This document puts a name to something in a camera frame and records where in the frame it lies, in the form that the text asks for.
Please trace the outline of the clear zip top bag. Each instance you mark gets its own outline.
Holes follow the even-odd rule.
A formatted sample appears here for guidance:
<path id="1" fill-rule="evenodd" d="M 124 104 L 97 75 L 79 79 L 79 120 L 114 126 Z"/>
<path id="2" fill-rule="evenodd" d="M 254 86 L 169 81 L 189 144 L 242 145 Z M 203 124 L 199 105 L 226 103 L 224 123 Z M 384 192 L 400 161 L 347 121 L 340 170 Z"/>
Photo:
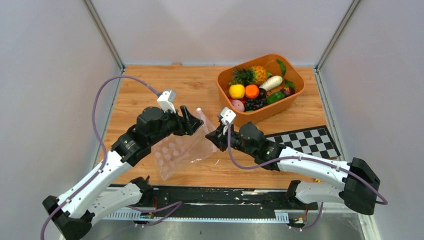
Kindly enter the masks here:
<path id="1" fill-rule="evenodd" d="M 217 147 L 205 138 L 214 129 L 214 125 L 198 107 L 194 116 L 203 121 L 203 125 L 194 135 L 170 135 L 152 148 L 154 162 L 159 175 L 166 181 L 176 173 L 210 157 L 217 152 Z"/>

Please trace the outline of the orange plastic basin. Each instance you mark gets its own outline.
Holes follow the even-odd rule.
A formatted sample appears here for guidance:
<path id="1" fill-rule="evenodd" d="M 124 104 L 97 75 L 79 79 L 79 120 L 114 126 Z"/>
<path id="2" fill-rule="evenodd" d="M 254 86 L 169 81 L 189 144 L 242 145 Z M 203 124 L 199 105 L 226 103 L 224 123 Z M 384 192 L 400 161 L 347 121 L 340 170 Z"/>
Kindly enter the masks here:
<path id="1" fill-rule="evenodd" d="M 229 99 L 229 82 L 234 76 L 234 71 L 237 68 L 248 69 L 249 67 L 260 66 L 273 76 L 281 76 L 282 71 L 279 62 L 282 62 L 286 66 L 285 74 L 282 77 L 284 80 L 288 80 L 294 84 L 294 94 L 251 112 L 242 112 L 237 110 L 236 107 L 233 106 L 232 101 Z M 306 83 L 305 79 L 284 56 L 276 53 L 270 53 L 225 69 L 218 75 L 216 79 L 216 86 L 218 88 L 220 103 L 223 107 L 227 107 L 235 112 L 237 117 L 234 120 L 234 125 L 240 127 L 248 122 L 258 123 L 287 110 L 295 102 L 297 97 L 304 92 Z"/>

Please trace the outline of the toy pineapple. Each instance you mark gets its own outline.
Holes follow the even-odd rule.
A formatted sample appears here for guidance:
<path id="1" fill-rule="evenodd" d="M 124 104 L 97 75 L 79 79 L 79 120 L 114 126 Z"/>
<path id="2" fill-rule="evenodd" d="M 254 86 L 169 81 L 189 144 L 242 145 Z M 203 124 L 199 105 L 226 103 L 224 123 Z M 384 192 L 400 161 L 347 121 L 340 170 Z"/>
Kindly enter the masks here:
<path id="1" fill-rule="evenodd" d="M 262 85 L 272 74 L 265 70 L 264 67 L 255 65 L 248 69 L 243 67 L 236 67 L 233 71 L 232 81 L 229 83 L 232 85 Z"/>

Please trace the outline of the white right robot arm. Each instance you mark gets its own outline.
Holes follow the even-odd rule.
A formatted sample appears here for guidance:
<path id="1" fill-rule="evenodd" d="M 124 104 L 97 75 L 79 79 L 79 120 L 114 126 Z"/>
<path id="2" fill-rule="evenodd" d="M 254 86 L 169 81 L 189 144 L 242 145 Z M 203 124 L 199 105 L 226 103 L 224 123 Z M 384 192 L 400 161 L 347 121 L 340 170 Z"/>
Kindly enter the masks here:
<path id="1" fill-rule="evenodd" d="M 240 169 L 247 167 L 236 162 L 233 150 L 251 156 L 255 162 L 253 169 L 264 168 L 319 179 L 319 182 L 290 182 L 285 201 L 292 209 L 303 204 L 329 202 L 344 204 L 357 213 L 370 216 L 374 214 L 376 205 L 388 203 L 379 193 L 380 178 L 361 158 L 337 161 L 306 154 L 282 142 L 267 139 L 251 122 L 239 131 L 229 124 L 220 124 L 205 137 L 220 151 L 228 151 L 231 161 Z"/>

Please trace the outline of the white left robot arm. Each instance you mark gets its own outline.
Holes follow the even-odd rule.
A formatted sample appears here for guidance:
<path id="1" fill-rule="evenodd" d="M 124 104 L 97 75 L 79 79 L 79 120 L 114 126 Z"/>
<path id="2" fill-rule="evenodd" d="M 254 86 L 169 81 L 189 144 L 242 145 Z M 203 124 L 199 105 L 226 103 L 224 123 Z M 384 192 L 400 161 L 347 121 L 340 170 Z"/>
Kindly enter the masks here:
<path id="1" fill-rule="evenodd" d="M 182 115 L 159 107 L 147 107 L 136 123 L 112 145 L 103 160 L 79 183 L 58 197 L 43 202 L 52 222 L 67 240 L 81 240 L 99 220 L 126 206 L 149 206 L 153 187 L 138 177 L 119 190 L 100 194 L 115 179 L 152 152 L 152 146 L 170 135 L 192 136 L 204 124 L 181 106 Z"/>

